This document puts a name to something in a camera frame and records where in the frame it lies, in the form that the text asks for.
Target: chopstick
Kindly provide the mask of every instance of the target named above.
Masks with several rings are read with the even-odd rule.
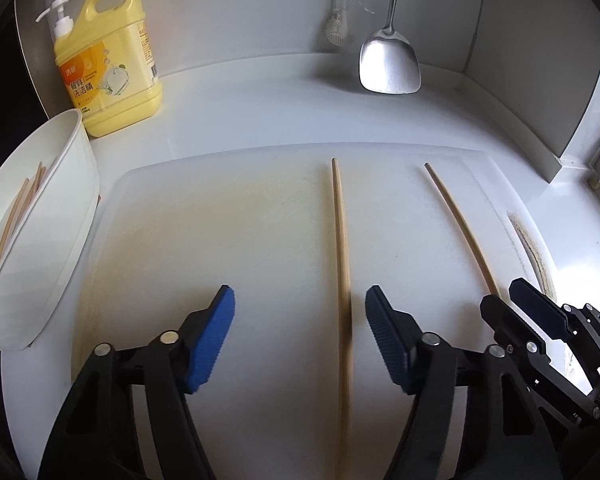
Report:
[[[33,197],[35,196],[36,191],[38,190],[38,186],[40,185],[40,178],[42,177],[42,168],[43,168],[42,162],[40,162],[38,164],[38,169],[36,170],[36,175],[33,178],[33,184],[31,184],[31,187],[29,188],[29,192],[27,193],[27,196],[24,199],[24,204],[22,206],[22,209],[20,210],[20,213],[18,214],[18,218],[16,219],[15,227],[17,227],[18,224],[20,223],[20,220],[22,220],[22,217],[24,216],[25,211],[29,207],[29,204],[31,204],[31,201],[33,200]]]
[[[340,168],[336,158],[331,159],[333,172],[333,203],[336,225],[336,257],[338,266],[338,435],[336,440],[336,480],[344,480],[349,461],[351,419],[351,381],[353,375],[351,278],[347,223],[342,198]]]
[[[456,223],[458,224],[458,227],[462,231],[462,234],[464,235],[464,238],[466,239],[466,242],[468,243],[469,248],[471,249],[471,252],[474,254],[474,258],[475,258],[476,263],[478,263],[478,267],[480,267],[480,272],[482,272],[484,282],[487,284],[487,288],[489,289],[490,294],[493,294],[494,296],[499,297],[500,293],[498,291],[498,286],[496,285],[496,281],[493,279],[493,275],[492,275],[491,271],[489,270],[489,266],[487,265],[487,260],[484,259],[484,255],[482,254],[482,250],[480,250],[480,246],[478,245],[478,242],[475,240],[474,234],[472,234],[471,229],[469,229],[469,224],[467,224],[466,220],[464,219],[464,216],[462,216],[462,212],[456,205],[456,202],[454,201],[453,197],[451,196],[451,194],[448,192],[448,189],[445,187],[445,185],[440,180],[440,177],[436,174],[435,171],[433,171],[433,168],[431,167],[431,165],[427,162],[424,165],[424,167],[429,172],[429,175],[430,175],[431,179],[433,180],[433,183],[436,184],[436,187],[438,188],[438,191],[442,195],[442,198],[445,199],[446,205],[448,206],[449,210],[451,211],[451,214],[456,219]]]
[[[24,213],[31,205],[33,197],[35,197],[36,193],[40,189],[40,186],[44,182],[43,179],[46,173],[46,167],[42,165],[42,162],[40,162],[38,164],[36,174],[33,177],[33,181],[30,181],[28,178],[26,178],[22,183],[20,191],[16,195],[16,198],[11,205],[9,216],[4,225],[2,235],[0,236],[0,258],[4,253],[4,248],[8,245],[9,240],[11,239],[11,235],[13,235],[14,231],[17,229],[24,216]]]
[[[16,195],[16,199],[13,201],[13,205],[11,206],[11,211],[9,212],[9,216],[7,218],[7,223],[4,225],[4,230],[2,231],[2,236],[0,237],[0,258],[2,257],[2,252],[4,251],[4,246],[7,242],[8,234],[11,231],[11,224],[13,223],[14,217],[16,216],[16,210],[18,209],[18,205],[20,204],[20,200],[22,200],[22,196],[24,195],[25,189],[29,185],[29,179],[24,179],[22,186],[20,187],[20,191]]]

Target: white countertop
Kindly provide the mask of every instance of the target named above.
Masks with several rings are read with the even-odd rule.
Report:
[[[324,58],[256,58],[163,78],[163,106],[154,117],[92,140],[103,203],[119,177],[133,168],[205,153],[310,142],[402,142],[480,150],[493,157],[544,237],[558,270],[558,298],[575,306],[588,302],[600,310],[600,204],[585,184],[547,184],[506,134],[456,90],[425,86],[417,94],[385,96],[366,92],[348,78],[281,70],[312,56]],[[96,212],[83,255],[102,209]],[[30,479],[37,475],[46,439],[70,388],[73,323],[84,266],[82,257],[58,308],[32,345],[2,353],[6,414]]]

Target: white plastic basket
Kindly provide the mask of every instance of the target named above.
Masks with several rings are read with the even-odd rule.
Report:
[[[0,168],[0,236],[23,180],[40,162],[48,177],[0,259],[0,350],[24,348],[43,329],[93,221],[98,171],[79,110],[40,126]]]

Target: hanging kitchen utensil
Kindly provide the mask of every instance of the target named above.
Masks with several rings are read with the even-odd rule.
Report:
[[[416,53],[394,29],[396,1],[389,0],[384,28],[369,36],[360,50],[360,82],[382,94],[410,94],[420,88]]]

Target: yellow dish soap bottle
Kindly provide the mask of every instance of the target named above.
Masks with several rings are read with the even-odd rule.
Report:
[[[87,132],[110,134],[158,111],[162,83],[144,28],[141,0],[123,0],[98,12],[99,0],[85,0],[75,20],[56,0],[37,18],[58,12],[54,27],[56,65]]]

